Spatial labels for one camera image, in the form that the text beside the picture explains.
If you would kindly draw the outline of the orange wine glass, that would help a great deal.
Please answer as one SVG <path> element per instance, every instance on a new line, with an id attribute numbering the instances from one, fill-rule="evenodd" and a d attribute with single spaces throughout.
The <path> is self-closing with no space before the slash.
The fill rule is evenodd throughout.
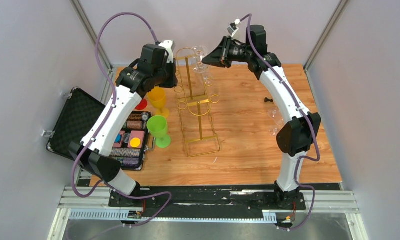
<path id="1" fill-rule="evenodd" d="M 155 108 L 155 115 L 162 116 L 166 119 L 169 117 L 170 111 L 166 107 L 167 96 L 163 88 L 158 86 L 154 87 L 150 92 L 147 93 L 147 98 L 152 107 Z"/>

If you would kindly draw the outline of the red wine glass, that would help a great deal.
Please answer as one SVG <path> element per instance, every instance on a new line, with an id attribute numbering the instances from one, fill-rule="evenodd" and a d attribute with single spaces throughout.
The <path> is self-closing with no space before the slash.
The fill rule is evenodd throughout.
<path id="1" fill-rule="evenodd" d="M 148 101 L 146 99 L 142 99 L 141 102 L 135 107 L 137 111 L 142 111 L 146 109 L 148 106 Z"/>

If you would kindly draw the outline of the green wine glass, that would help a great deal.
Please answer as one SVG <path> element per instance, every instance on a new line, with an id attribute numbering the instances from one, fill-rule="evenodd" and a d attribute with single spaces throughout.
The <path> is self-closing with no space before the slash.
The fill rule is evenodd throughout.
<path id="1" fill-rule="evenodd" d="M 155 144 L 159 148 L 167 148 L 171 144 L 171 137 L 168 135 L 167 119 L 161 115 L 152 116 L 146 125 L 150 134 L 156 138 Z"/>

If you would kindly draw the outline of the clear wine glass front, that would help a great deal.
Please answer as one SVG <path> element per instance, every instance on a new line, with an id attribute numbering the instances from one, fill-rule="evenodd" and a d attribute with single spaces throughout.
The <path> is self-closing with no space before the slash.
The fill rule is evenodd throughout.
<path id="1" fill-rule="evenodd" d="M 276 106 L 271 107 L 267 111 L 267 114 L 271 119 L 274 119 L 274 120 L 281 120 L 283 118 L 282 114 L 280 112 L 280 109 L 278 107 L 276 107 Z"/>

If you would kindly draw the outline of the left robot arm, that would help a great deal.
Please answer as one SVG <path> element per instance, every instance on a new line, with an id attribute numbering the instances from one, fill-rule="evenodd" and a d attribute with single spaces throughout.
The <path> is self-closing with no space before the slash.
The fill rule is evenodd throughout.
<path id="1" fill-rule="evenodd" d="M 79 143 L 69 145 L 69 153 L 78 165 L 122 193 L 123 202 L 130 207 L 141 201 L 139 184 L 125 174 L 118 160 L 111 158 L 113 145 L 148 92 L 156 86 L 177 86 L 174 49 L 172 40 L 144 45 L 140 58 L 120 72 L 113 94 L 94 126 Z"/>

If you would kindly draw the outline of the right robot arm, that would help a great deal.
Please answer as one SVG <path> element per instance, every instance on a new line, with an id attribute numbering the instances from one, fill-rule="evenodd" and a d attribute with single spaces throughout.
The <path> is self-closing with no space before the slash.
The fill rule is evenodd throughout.
<path id="1" fill-rule="evenodd" d="M 233 62 L 247 63 L 248 69 L 270 92 L 283 120 L 282 129 L 276 136 L 282 151 L 282 165 L 275 182 L 273 201 L 278 208 L 286 209 L 299 192 L 301 164 L 316 141 L 322 119 L 319 113 L 310 112 L 302 103 L 288 82 L 282 63 L 268 51 L 265 28 L 262 25 L 247 27 L 246 42 L 235 39 L 238 29 L 231 23 L 229 36 L 223 37 L 218 47 L 201 62 L 219 68 L 230 68 Z"/>

